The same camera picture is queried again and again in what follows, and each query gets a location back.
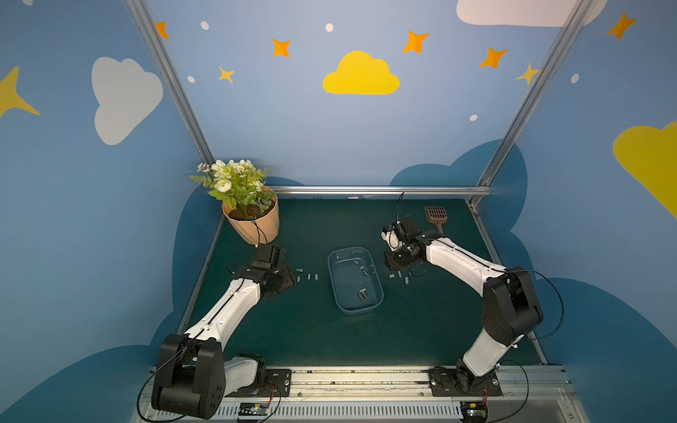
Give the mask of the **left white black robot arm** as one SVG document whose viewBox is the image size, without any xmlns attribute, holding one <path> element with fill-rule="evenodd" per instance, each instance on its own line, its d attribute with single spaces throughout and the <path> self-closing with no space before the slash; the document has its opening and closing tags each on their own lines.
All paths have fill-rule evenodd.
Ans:
<svg viewBox="0 0 677 423">
<path fill-rule="evenodd" d="M 153 382 L 151 407 L 176 415 L 211 419 L 222 398 L 238 393 L 273 398 L 289 396 L 291 371 L 273 370 L 255 354 L 223 359 L 227 342 L 248 312 L 262 299 L 273 298 L 296 285 L 287 252 L 272 244 L 257 247 L 257 254 L 231 280 L 215 305 L 183 334 L 170 334 L 160 345 L 158 365 L 148 378 Z"/>
</svg>

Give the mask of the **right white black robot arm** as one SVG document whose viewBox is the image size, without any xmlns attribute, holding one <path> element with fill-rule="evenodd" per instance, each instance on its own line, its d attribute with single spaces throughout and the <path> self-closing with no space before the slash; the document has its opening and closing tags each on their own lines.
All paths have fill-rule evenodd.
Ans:
<svg viewBox="0 0 677 423">
<path fill-rule="evenodd" d="M 456 365 L 455 384 L 468 392 L 487 379 L 498 362 L 544 320 L 529 272 L 506 268 L 475 255 L 437 231 L 422 232 L 411 217 L 384 227 L 387 267 L 396 271 L 415 262 L 440 267 L 481 296 L 482 330 Z"/>
</svg>

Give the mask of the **translucent blue storage box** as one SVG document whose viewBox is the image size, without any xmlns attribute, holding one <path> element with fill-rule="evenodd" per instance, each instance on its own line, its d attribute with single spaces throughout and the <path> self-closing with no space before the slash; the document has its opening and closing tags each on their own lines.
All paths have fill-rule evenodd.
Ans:
<svg viewBox="0 0 677 423">
<path fill-rule="evenodd" d="M 335 250 L 327 264 L 335 303 L 344 315 L 363 315 L 383 303 L 384 290 L 368 250 L 363 247 Z"/>
</svg>

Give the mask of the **brown slotted scoop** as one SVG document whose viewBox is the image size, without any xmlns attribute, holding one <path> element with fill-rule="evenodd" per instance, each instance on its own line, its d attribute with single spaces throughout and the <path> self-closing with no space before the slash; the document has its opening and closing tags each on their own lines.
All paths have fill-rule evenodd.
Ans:
<svg viewBox="0 0 677 423">
<path fill-rule="evenodd" d="M 425 206 L 427 221 L 435 226 L 439 234 L 444 234 L 444 224 L 448 221 L 448 213 L 442 206 Z"/>
</svg>

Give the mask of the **terracotta flower pot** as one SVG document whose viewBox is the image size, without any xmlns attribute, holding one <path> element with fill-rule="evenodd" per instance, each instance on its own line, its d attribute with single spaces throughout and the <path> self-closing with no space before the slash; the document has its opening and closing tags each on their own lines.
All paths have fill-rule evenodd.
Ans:
<svg viewBox="0 0 677 423">
<path fill-rule="evenodd" d="M 273 207 L 266 215 L 255 220 L 235 220 L 229 216 L 231 208 L 223 203 L 222 211 L 231 227 L 243 238 L 246 243 L 258 246 L 272 243 L 279 234 L 280 214 L 279 201 L 275 192 L 264 187 L 263 191 L 273 194 Z"/>
</svg>

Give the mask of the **artificial white flower plant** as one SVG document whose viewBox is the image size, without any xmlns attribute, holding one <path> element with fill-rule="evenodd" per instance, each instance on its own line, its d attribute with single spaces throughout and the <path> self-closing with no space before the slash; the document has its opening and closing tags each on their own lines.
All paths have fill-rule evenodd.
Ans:
<svg viewBox="0 0 677 423">
<path fill-rule="evenodd" d="M 232 220 L 255 220 L 269 213 L 276 200 L 266 188 L 269 168 L 257 168 L 250 160 L 216 160 L 212 165 L 200 163 L 195 176 L 189 178 L 226 206 Z"/>
</svg>

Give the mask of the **left small circuit board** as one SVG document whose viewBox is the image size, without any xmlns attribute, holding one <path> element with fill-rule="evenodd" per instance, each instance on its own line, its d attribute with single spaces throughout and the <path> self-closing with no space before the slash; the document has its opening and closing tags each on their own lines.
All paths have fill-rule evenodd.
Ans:
<svg viewBox="0 0 677 423">
<path fill-rule="evenodd" d="M 269 415 L 269 405 L 263 403 L 241 403 L 238 407 L 239 419 L 264 419 Z"/>
</svg>

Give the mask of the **small circuit board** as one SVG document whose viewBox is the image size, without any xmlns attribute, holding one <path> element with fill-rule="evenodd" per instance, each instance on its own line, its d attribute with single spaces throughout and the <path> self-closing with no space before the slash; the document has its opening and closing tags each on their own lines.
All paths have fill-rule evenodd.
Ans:
<svg viewBox="0 0 677 423">
<path fill-rule="evenodd" d="M 269 415 L 269 405 L 263 403 L 241 403 L 238 407 L 239 419 L 264 419 Z"/>
<path fill-rule="evenodd" d="M 460 404 L 462 423 L 486 423 L 488 408 L 483 402 L 462 402 Z"/>
</svg>

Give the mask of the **right small circuit board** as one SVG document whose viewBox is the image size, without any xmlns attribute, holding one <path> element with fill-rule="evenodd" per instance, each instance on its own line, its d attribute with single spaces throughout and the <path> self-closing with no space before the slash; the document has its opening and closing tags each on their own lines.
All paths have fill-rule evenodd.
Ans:
<svg viewBox="0 0 677 423">
<path fill-rule="evenodd" d="M 460 404 L 462 423 L 486 423 L 488 408 L 483 402 L 462 402 Z"/>
</svg>

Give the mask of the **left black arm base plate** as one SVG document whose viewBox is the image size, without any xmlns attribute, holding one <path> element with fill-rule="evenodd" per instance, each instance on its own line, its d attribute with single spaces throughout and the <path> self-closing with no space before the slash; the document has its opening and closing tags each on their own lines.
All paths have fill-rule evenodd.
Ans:
<svg viewBox="0 0 677 423">
<path fill-rule="evenodd" d="M 268 368 L 266 375 L 254 384 L 243 387 L 227 395 L 228 398 L 263 398 L 271 396 L 275 389 L 275 398 L 288 398 L 291 390 L 292 370 L 290 368 Z"/>
</svg>

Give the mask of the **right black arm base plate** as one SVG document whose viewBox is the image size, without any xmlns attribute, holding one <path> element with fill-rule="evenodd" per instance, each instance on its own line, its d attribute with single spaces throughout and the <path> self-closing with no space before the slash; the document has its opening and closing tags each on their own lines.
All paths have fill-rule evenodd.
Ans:
<svg viewBox="0 0 677 423">
<path fill-rule="evenodd" d="M 475 376 L 464 368 L 435 367 L 428 370 L 434 397 L 501 397 L 502 388 L 494 370 Z"/>
</svg>

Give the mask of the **aluminium front rail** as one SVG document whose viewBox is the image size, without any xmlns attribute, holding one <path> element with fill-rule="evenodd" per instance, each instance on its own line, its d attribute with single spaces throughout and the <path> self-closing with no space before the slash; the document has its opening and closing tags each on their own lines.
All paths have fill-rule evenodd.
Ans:
<svg viewBox="0 0 677 423">
<path fill-rule="evenodd" d="M 223 398 L 213 422 L 459 422 L 462 402 L 483 402 L 487 422 L 587 422 L 559 366 L 503 365 L 501 397 L 434 397 L 431 366 L 271 367 L 293 372 L 288 398 Z M 269 405 L 264 419 L 239 419 L 241 403 Z"/>
</svg>

